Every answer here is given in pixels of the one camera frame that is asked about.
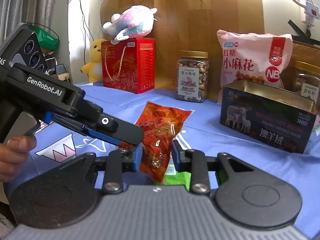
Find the person's left hand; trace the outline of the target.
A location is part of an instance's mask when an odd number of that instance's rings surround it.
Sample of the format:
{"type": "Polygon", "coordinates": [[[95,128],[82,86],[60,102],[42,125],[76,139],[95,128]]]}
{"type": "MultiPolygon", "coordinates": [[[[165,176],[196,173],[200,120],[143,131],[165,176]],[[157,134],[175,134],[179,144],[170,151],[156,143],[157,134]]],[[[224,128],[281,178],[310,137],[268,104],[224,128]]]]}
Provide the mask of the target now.
{"type": "Polygon", "coordinates": [[[34,135],[19,135],[0,146],[1,182],[12,181],[29,158],[29,152],[37,145],[34,135]]]}

